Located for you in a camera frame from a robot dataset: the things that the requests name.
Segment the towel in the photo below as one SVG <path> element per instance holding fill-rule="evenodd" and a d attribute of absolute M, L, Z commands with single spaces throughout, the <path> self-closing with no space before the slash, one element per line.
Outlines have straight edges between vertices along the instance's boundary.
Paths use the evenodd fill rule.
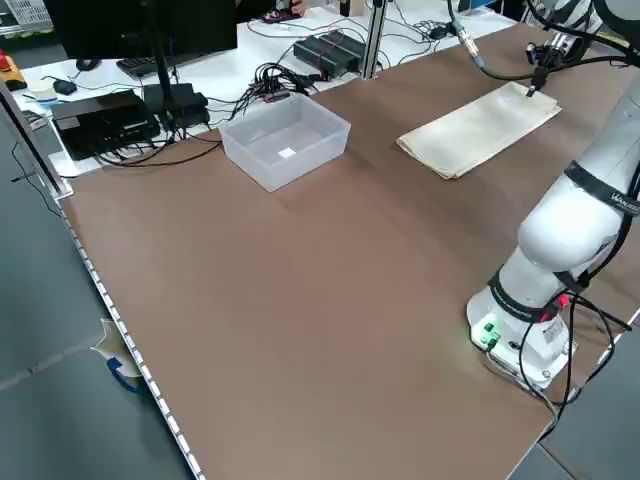
<path fill-rule="evenodd" d="M 445 179 L 458 178 L 560 112 L 557 100 L 506 83 L 444 117 L 398 138 L 413 158 Z"/>

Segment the robotic arm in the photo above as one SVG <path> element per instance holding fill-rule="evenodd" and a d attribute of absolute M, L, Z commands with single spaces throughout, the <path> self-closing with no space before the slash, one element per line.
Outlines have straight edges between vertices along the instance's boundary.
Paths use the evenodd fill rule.
<path fill-rule="evenodd" d="M 591 0 L 557 0 L 553 5 L 536 7 L 538 16 L 546 18 L 549 22 L 566 28 L 596 34 L 602 27 L 602 20 L 595 11 Z M 535 18 L 528 18 L 528 22 L 546 28 Z M 580 60 L 590 46 L 590 41 L 584 38 L 563 32 L 556 32 L 552 39 L 542 45 L 530 43 L 525 50 L 527 59 L 535 66 L 531 80 L 529 96 L 540 90 L 547 82 L 549 69 L 559 67 L 576 60 Z"/>
<path fill-rule="evenodd" d="M 640 48 L 640 2 L 593 4 L 609 28 Z M 538 389 L 577 348 L 569 345 L 559 314 L 563 292 L 585 286 L 581 280 L 611 251 L 621 224 L 640 213 L 639 162 L 640 75 L 591 145 L 524 220 L 511 257 L 467 305 L 472 341 L 514 375 L 524 372 Z"/>

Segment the transparent plastic bin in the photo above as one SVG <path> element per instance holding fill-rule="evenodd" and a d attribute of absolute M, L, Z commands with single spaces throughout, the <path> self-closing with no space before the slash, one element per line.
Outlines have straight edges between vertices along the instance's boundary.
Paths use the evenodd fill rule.
<path fill-rule="evenodd" d="M 220 127 L 227 157 L 268 192 L 344 153 L 351 125 L 292 95 Z"/>

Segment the black power supply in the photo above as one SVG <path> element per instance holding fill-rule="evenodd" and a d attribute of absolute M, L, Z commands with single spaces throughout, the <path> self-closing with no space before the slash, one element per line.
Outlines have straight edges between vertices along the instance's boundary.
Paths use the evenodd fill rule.
<path fill-rule="evenodd" d="M 61 103 L 51 113 L 73 160 L 151 141 L 160 134 L 157 120 L 132 90 Z"/>
<path fill-rule="evenodd" d="M 293 55 L 297 59 L 332 78 L 346 72 L 359 71 L 364 50 L 364 43 L 340 32 L 331 32 L 321 37 L 307 37 L 293 44 Z"/>

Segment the brown table surface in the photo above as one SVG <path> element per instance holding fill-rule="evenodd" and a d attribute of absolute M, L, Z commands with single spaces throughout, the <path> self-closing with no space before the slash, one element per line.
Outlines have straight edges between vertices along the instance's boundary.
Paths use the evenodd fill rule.
<path fill-rule="evenodd" d="M 479 45 L 517 73 L 539 38 L 519 25 Z M 631 76 L 553 76 L 562 113 L 455 181 L 395 139 L 499 86 L 461 48 L 315 96 L 351 122 L 347 151 L 275 193 L 222 151 L 74 181 L 64 210 L 207 478 L 505 477 L 549 414 L 483 367 L 464 308 Z M 624 318 L 637 249 L 634 237 L 590 292 Z M 583 373 L 606 345 L 589 325 Z"/>

